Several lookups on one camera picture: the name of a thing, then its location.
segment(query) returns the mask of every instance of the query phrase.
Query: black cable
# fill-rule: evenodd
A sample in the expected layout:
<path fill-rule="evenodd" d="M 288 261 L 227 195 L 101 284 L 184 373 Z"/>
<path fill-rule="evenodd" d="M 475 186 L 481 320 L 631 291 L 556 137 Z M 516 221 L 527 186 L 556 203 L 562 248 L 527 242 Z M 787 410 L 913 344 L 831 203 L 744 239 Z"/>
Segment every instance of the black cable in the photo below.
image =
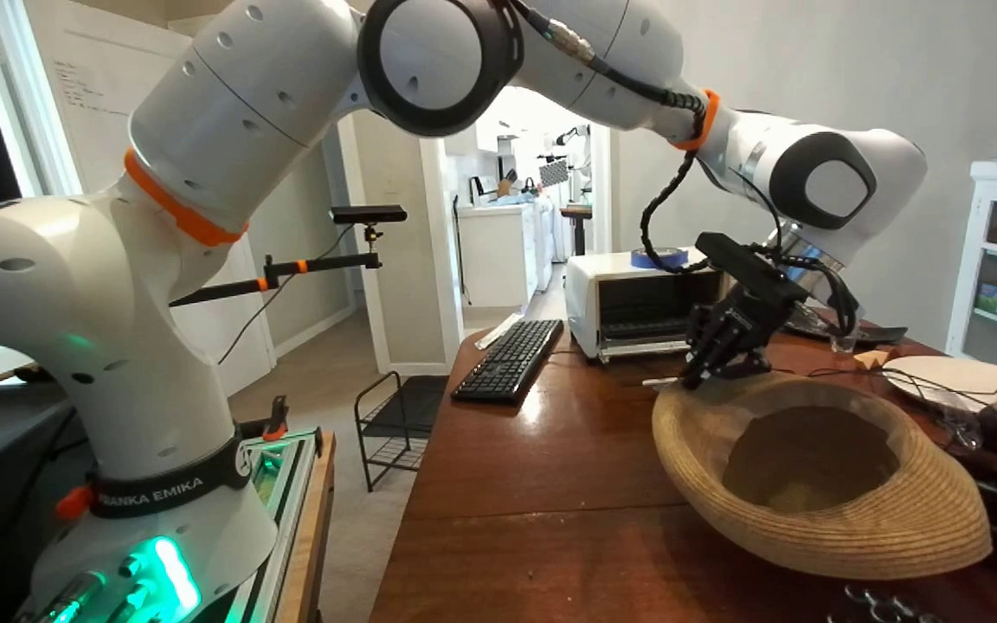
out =
<path fill-rule="evenodd" d="M 667 181 L 667 186 L 641 211 L 641 247 L 642 247 L 642 257 L 659 268 L 659 269 L 667 269 L 667 275 L 685 275 L 683 268 L 667 268 L 660 261 L 660 252 L 655 248 L 649 234 L 647 234 L 647 225 L 649 219 L 659 214 L 659 207 L 679 192 L 679 184 L 685 181 L 685 172 L 691 170 L 696 164 L 696 151 L 685 151 L 683 167 L 676 170 L 676 176 Z"/>
<path fill-rule="evenodd" d="M 617 69 L 617 65 L 609 65 L 604 60 L 597 60 L 595 49 L 592 49 L 585 37 L 579 37 L 567 23 L 551 22 L 547 14 L 532 12 L 532 7 L 522 4 L 522 0 L 507 0 L 507 4 L 527 17 L 527 23 L 529 23 L 541 37 L 554 41 L 562 52 L 573 57 L 573 60 L 585 62 L 592 73 L 621 82 L 623 89 L 631 89 L 631 92 L 636 92 L 636 98 L 642 98 L 642 102 L 691 110 L 691 137 L 702 135 L 702 129 L 705 129 L 705 102 L 702 102 L 702 98 L 696 98 L 696 92 L 676 92 L 676 89 L 664 89 L 664 86 L 633 81 L 633 76 L 625 76 L 623 69 Z M 696 164 L 696 151 L 689 150 L 685 161 L 683 161 L 683 167 L 679 167 L 679 172 L 667 181 L 667 186 L 641 211 L 641 247 L 642 247 L 647 261 L 649 261 L 659 269 L 667 269 L 667 275 L 685 275 L 685 269 L 683 269 L 683 268 L 667 268 L 667 263 L 660 261 L 660 252 L 659 252 L 655 242 L 649 242 L 647 225 L 649 225 L 655 211 L 659 211 L 659 207 L 679 192 L 679 184 L 689 176 L 691 164 Z"/>
<path fill-rule="evenodd" d="M 819 261 L 794 261 L 794 257 L 787 257 L 783 252 L 783 221 L 780 221 L 780 211 L 775 211 L 775 203 L 768 202 L 768 195 L 761 195 L 749 176 L 738 176 L 764 207 L 768 207 L 768 214 L 772 214 L 772 221 L 775 221 L 775 247 L 772 247 L 772 252 L 768 252 L 768 261 L 775 263 L 775 268 L 799 268 L 799 269 L 816 269 L 816 275 L 824 275 L 824 281 L 826 281 L 826 286 L 831 286 L 831 309 L 834 309 L 834 315 L 838 315 L 838 336 L 847 336 L 850 328 L 855 328 L 855 311 L 858 311 L 858 300 L 855 300 L 855 296 L 847 291 L 847 284 L 826 268 L 826 263 L 819 263 Z"/>
<path fill-rule="evenodd" d="M 585 37 L 579 37 L 579 30 L 571 30 L 567 23 L 541 14 L 537 7 L 529 7 L 529 4 L 522 4 L 522 0 L 507 0 L 507 4 L 512 4 L 512 12 L 518 12 L 518 14 L 527 17 L 527 23 L 529 23 L 541 37 L 554 41 L 562 52 L 573 57 L 573 60 L 585 62 L 592 73 L 597 73 L 597 76 L 604 76 L 604 81 L 633 89 L 636 98 L 659 102 L 659 103 L 664 103 L 664 109 L 689 109 L 689 110 L 702 110 L 702 109 L 705 109 L 705 102 L 696 98 L 696 92 L 676 92 L 676 89 L 664 89 L 664 86 L 655 86 L 655 82 L 642 82 L 642 81 L 625 76 L 623 69 L 617 69 L 617 65 L 609 65 L 604 60 L 597 60 L 597 52 L 595 52 Z"/>
<path fill-rule="evenodd" d="M 234 353 L 234 347 L 242 344 L 242 336 L 254 328 L 254 321 L 288 291 L 295 277 L 282 277 L 279 286 L 257 309 L 254 320 L 244 320 L 244 327 L 234 331 L 234 339 L 227 344 L 227 349 L 217 357 L 217 368 Z"/>
<path fill-rule="evenodd" d="M 327 252 L 334 252 L 340 242 L 346 239 L 346 231 L 352 231 L 352 225 L 351 225 L 351 229 L 340 229 L 340 234 L 331 239 L 331 247 L 327 247 L 325 252 L 319 252 L 314 261 L 325 261 Z M 217 368 L 234 353 L 234 347 L 237 347 L 242 336 L 254 328 L 254 321 L 288 291 L 289 281 L 295 281 L 295 277 L 279 281 L 279 286 L 257 309 L 257 315 L 244 320 L 244 327 L 234 331 L 234 339 L 227 344 L 227 349 L 217 357 Z"/>

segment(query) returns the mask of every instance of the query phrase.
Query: black keyboard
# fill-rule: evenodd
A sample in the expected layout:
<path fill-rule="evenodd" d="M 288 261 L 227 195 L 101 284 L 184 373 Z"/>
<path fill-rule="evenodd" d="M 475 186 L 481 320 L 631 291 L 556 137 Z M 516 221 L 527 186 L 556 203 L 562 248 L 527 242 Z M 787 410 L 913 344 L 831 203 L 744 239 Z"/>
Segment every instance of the black keyboard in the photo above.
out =
<path fill-rule="evenodd" d="M 452 401 L 522 401 L 565 321 L 512 321 L 484 361 L 456 384 Z"/>

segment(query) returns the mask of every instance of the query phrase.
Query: robotic arm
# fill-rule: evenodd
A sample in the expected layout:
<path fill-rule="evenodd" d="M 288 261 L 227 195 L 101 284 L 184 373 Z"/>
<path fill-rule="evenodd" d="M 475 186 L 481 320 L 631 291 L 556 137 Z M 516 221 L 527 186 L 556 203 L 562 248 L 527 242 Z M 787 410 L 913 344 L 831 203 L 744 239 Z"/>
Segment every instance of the robotic arm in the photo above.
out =
<path fill-rule="evenodd" d="M 175 339 L 169 300 L 217 269 L 282 170 L 357 109 L 449 135 L 518 82 L 659 133 L 831 263 L 907 203 L 924 172 L 911 143 L 720 103 L 683 81 L 664 14 L 667 0 L 376 0 L 357 22 L 342 0 L 234 0 L 135 110 L 112 192 L 0 203 L 0 344 L 68 391 L 98 455 L 98 502 L 39 562 L 25 615 L 188 621 L 270 554 L 225 396 Z M 734 309 L 764 315 L 753 299 Z M 175 570 L 145 576 L 147 556 Z"/>

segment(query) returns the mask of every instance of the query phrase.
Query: straw hat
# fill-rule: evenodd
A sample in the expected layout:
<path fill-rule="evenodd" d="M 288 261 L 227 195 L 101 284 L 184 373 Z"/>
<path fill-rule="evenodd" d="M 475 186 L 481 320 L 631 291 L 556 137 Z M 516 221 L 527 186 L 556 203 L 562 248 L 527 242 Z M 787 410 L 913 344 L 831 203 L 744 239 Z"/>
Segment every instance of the straw hat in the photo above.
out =
<path fill-rule="evenodd" d="M 855 388 L 775 373 L 671 388 L 655 444 L 696 512 L 780 569 L 889 581 L 991 554 L 971 479 Z"/>

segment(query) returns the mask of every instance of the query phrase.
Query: wooden desk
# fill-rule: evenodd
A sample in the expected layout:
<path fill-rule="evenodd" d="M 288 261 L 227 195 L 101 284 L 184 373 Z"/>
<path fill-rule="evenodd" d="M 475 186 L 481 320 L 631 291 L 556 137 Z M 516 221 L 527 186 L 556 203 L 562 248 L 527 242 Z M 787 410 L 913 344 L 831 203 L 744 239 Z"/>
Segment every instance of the wooden desk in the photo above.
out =
<path fill-rule="evenodd" d="M 327 544 L 327 517 L 331 517 L 331 470 L 334 435 L 322 435 L 322 456 L 314 462 L 312 481 L 306 486 L 302 519 L 289 544 L 289 562 L 282 576 L 277 623 L 306 623 L 322 621 L 322 570 L 325 570 L 325 544 Z"/>
<path fill-rule="evenodd" d="M 449 388 L 479 353 L 460 347 Z M 780 336 L 775 369 L 831 369 Z M 442 401 L 372 621 L 824 621 L 846 581 L 772 569 L 667 486 L 642 377 L 679 361 L 585 362 L 567 339 L 518 410 Z M 834 373 L 896 397 L 868 373 Z M 943 621 L 997 621 L 997 564 L 883 584 Z"/>

